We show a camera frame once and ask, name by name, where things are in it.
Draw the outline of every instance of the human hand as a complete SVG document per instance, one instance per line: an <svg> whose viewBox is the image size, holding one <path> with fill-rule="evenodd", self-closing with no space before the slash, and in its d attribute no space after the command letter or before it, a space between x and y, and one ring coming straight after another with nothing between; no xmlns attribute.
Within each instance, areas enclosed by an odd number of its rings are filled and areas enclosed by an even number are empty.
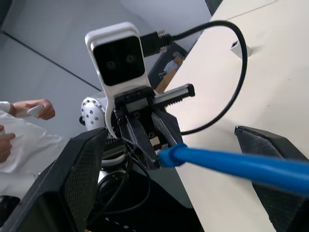
<svg viewBox="0 0 309 232"><path fill-rule="evenodd" d="M40 113L37 115L36 118L49 120L56 115L52 103L47 99L32 101L31 104L26 103L26 107L28 109L31 109L31 108L33 108L34 106L37 106L37 105L42 105L44 108L40 111Z"/></svg>
<svg viewBox="0 0 309 232"><path fill-rule="evenodd" d="M0 125L0 131L4 130L4 126ZM3 163L7 160L11 154L12 145L10 141L15 138L15 134L9 133L0 135L0 163Z"/></svg>

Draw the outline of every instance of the person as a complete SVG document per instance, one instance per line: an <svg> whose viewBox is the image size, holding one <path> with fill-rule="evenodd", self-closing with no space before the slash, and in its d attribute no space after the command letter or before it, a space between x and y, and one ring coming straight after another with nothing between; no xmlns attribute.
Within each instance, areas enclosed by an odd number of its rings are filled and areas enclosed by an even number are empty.
<svg viewBox="0 0 309 232"><path fill-rule="evenodd" d="M0 101L0 196L23 199L35 178L60 155L69 139L48 134L23 117L36 105L43 109L37 118L50 120L55 110L49 100L16 103Z"/></svg>

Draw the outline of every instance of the blue plastic tool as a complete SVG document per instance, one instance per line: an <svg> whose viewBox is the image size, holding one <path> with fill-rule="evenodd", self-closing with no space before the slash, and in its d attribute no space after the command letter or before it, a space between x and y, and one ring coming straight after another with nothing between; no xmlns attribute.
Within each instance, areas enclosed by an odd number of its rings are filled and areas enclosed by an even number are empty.
<svg viewBox="0 0 309 232"><path fill-rule="evenodd" d="M158 155L163 167L175 167L189 162L276 189L309 196L307 162L193 149L185 144L178 144Z"/></svg>

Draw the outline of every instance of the black wire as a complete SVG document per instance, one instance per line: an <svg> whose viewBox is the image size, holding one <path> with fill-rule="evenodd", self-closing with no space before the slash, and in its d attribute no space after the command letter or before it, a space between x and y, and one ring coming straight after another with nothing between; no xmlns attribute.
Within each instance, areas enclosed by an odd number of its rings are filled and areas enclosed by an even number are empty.
<svg viewBox="0 0 309 232"><path fill-rule="evenodd" d="M125 185L125 182L126 182L126 179L128 177L128 174L129 172L131 171L132 169L132 158L129 157L129 162L127 164L127 168L126 168L126 173L125 173L125 176L124 178L122 179L119 187L117 188L116 192L113 194L113 196L109 199L109 201L105 204L105 206L103 207L102 211L105 211L112 203L113 201L116 199L116 197L118 196L118 194L120 193L120 191L122 190L122 188L124 187Z"/></svg>
<svg viewBox="0 0 309 232"><path fill-rule="evenodd" d="M90 218L87 222L88 225L91 225L96 219L98 219L102 213L113 203L113 201L116 199L120 191L122 190L123 186L126 183L126 179L128 177L129 172L132 169L133 159L132 157L129 157L129 162L126 168L125 176L122 179L120 185L118 186L116 192L112 195L112 197L108 200L108 202L104 205L103 209L101 209L98 213L96 213L92 218Z"/></svg>
<svg viewBox="0 0 309 232"><path fill-rule="evenodd" d="M147 172L147 170L139 163L139 161L137 161L136 159L134 159L131 155L131 152L128 154L129 158L130 158L130 163L131 164L128 164L128 168L126 170L126 174L125 174L125 177L124 179L122 180L122 182L120 183L118 189L116 190L116 192L114 193L114 195L111 197L111 199L106 203L106 205L104 206L104 208L102 210L100 210L100 212L96 213L88 222L88 226L91 225L96 219L98 219L100 216L102 215L111 215L111 214L121 214L121 213L126 213L126 212L129 212L129 211L132 211L134 209L137 209L139 207L141 207L148 199L149 199L149 196L150 196L150 192L151 192L151 178ZM147 181L148 181L148 193L146 195L146 197L140 202L138 203L137 205L131 207L131 208L128 208L128 209L123 209L123 210L118 210L118 211L110 211L110 212L105 212L105 210L107 209L107 207L114 201L114 199L116 198L116 196L119 194L119 192L121 191L124 183L125 183L125 179L128 175L128 172L131 171L131 167L129 168L129 165L132 166L132 162L134 162L146 175L147 177Z"/></svg>
<svg viewBox="0 0 309 232"><path fill-rule="evenodd" d="M237 96L239 95L239 92L241 90L241 87L243 85L243 82L245 80L245 76L246 76L246 71L247 71L247 64L248 64L248 55L247 55L247 46L246 46L246 42L245 39L240 31L240 29L233 23L231 22L227 22L227 21L212 21L209 23L205 23L202 24L200 26L197 26L195 28L192 28L184 33L178 34L178 35L174 35L172 36L172 40L176 41L176 40L181 40L189 35L192 35L196 32L199 32L201 30L204 29L208 29L208 28L212 28L212 27L217 27L217 26L223 26L223 27L227 27L230 28L232 31L234 31L234 33L236 34L240 47L241 47L241 54L242 54L242 67L241 67L241 73L240 73L240 78L236 87L236 90L231 98L231 100L228 102L228 104L226 105L226 107L220 112L220 114L215 117L212 121L210 121L209 123L195 128L193 130L188 130L188 131L182 131L182 135L188 135L188 134L193 134L196 132L199 132L201 130L204 130L210 126L212 126L213 124L215 124L217 121L219 121L226 113L227 111L231 108L231 106L234 104Z"/></svg>
<svg viewBox="0 0 309 232"><path fill-rule="evenodd" d="M123 210L118 210L118 211L111 211L111 212L103 212L103 215L111 215L111 214L123 214L123 213L127 213L129 211L132 211L134 209L137 209L139 207L141 207L148 199L150 196L150 192L151 192L151 178L147 172L147 170L140 164L139 161L137 161L136 159L132 158L133 162L145 173L146 177L147 177L147 181L148 181L148 193L146 195L146 197L144 198L144 200L142 200L140 203L138 203L137 205L128 208L128 209L123 209Z"/></svg>

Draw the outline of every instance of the black carbon fiber part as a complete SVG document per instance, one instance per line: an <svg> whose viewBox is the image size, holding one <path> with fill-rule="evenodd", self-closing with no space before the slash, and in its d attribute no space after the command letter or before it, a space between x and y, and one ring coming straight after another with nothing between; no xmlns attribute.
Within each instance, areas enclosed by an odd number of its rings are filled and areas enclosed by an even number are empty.
<svg viewBox="0 0 309 232"><path fill-rule="evenodd" d="M235 135L243 153L308 161L286 138L264 130L238 126ZM309 231L309 200L290 193L252 184L277 232Z"/></svg>
<svg viewBox="0 0 309 232"><path fill-rule="evenodd" d="M1 232L83 232L92 209L107 131L70 139L34 182Z"/></svg>

